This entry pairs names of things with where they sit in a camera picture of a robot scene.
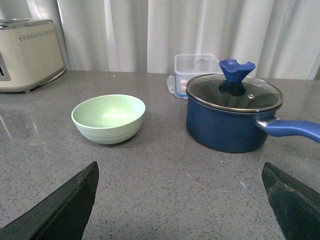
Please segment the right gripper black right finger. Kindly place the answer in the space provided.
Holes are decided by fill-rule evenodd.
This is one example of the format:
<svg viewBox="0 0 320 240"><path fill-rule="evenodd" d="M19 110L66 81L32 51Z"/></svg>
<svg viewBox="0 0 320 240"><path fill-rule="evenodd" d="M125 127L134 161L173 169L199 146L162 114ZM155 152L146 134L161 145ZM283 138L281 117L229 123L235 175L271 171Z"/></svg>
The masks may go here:
<svg viewBox="0 0 320 240"><path fill-rule="evenodd" d="M268 202L287 240L320 238L320 194L266 162L261 173Z"/></svg>

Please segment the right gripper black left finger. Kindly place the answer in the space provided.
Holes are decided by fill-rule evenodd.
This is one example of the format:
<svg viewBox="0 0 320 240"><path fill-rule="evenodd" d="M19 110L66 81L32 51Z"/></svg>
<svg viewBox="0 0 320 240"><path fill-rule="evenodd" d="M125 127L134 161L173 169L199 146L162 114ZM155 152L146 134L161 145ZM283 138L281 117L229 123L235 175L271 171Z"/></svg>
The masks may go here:
<svg viewBox="0 0 320 240"><path fill-rule="evenodd" d="M80 240L95 203L96 161L0 230L2 240Z"/></svg>

